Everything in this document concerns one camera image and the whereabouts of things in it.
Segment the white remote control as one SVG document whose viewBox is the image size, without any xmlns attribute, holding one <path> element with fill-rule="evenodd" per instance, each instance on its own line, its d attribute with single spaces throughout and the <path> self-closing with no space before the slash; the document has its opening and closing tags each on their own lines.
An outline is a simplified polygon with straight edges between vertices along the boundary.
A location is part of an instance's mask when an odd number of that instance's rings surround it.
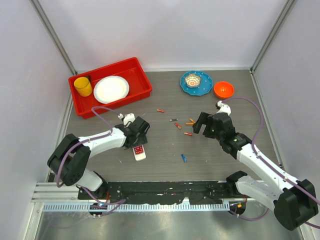
<svg viewBox="0 0 320 240">
<path fill-rule="evenodd" d="M 132 148 L 135 160 L 142 161 L 146 159 L 146 152 L 143 145 L 138 145 Z"/>
</svg>

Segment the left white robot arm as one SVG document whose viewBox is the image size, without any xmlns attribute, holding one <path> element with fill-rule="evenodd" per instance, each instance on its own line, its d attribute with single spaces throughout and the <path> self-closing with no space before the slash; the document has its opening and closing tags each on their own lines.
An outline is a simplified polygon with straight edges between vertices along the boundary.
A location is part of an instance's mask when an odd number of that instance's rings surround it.
<svg viewBox="0 0 320 240">
<path fill-rule="evenodd" d="M 102 199 L 108 184 L 98 173 L 87 169 L 90 158 L 115 148 L 132 149 L 136 161 L 146 158 L 150 124 L 140 116 L 121 115 L 122 123 L 91 136 L 66 135 L 47 161 L 48 167 L 66 186 L 85 188 L 93 198 Z"/>
</svg>

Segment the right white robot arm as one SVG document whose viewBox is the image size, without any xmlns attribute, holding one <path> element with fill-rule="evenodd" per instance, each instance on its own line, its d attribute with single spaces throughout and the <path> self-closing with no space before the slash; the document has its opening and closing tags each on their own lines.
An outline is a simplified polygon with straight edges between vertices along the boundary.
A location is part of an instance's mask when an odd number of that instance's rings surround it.
<svg viewBox="0 0 320 240">
<path fill-rule="evenodd" d="M 226 193 L 233 198 L 251 197 L 273 212 L 278 222 L 287 230 L 294 230 L 319 213 L 314 185 L 286 173 L 269 160 L 243 133 L 236 132 L 228 113 L 201 112 L 193 125 L 193 132 L 219 142 L 222 150 L 248 166 L 262 182 L 238 171 L 227 179 Z"/>
</svg>

